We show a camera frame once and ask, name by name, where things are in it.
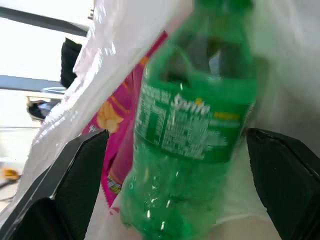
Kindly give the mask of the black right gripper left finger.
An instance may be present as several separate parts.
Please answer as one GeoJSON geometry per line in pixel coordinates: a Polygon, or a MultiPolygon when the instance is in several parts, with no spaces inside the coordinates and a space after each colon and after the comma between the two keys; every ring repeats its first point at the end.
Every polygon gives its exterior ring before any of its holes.
{"type": "Polygon", "coordinates": [[[0,240],[84,240],[108,138],[100,130],[68,142],[9,213],[0,240]]]}

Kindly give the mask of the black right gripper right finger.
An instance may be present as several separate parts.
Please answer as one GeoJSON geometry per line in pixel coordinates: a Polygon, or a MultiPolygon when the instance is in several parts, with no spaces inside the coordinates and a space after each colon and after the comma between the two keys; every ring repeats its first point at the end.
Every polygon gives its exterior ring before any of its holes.
{"type": "Polygon", "coordinates": [[[249,128],[254,186],[281,240],[320,240],[320,158],[303,142],[249,128]]]}

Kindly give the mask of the green Sprite plastic bottle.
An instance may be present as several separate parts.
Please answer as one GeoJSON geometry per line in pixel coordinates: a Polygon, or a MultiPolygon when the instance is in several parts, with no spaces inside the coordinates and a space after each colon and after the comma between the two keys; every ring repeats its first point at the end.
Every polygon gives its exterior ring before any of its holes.
{"type": "Polygon", "coordinates": [[[256,100],[253,0],[194,0],[145,66],[121,218],[142,240],[199,240],[256,100]]]}

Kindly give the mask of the white plastic bag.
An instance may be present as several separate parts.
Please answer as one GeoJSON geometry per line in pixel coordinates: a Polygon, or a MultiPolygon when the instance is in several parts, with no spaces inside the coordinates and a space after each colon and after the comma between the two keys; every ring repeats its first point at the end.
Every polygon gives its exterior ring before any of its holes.
{"type": "MultiPolygon", "coordinates": [[[[246,28],[260,85],[249,123],[298,139],[320,157],[320,0],[253,1],[246,28]]],[[[33,139],[12,207],[161,32],[173,32],[192,8],[192,0],[96,0],[77,79],[33,139]]],[[[280,240],[255,190],[245,143],[235,156],[221,216],[206,240],[280,240]]]]}

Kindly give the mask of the magenta chips snack bag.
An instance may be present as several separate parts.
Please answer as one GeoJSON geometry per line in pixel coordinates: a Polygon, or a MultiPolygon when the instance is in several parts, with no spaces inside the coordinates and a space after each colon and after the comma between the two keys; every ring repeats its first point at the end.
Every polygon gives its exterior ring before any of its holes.
{"type": "Polygon", "coordinates": [[[109,138],[101,174],[101,185],[108,206],[113,204],[132,168],[133,130],[144,68],[167,37],[165,31],[160,34],[146,55],[102,104],[82,131],[84,134],[98,129],[108,131],[109,138]]]}

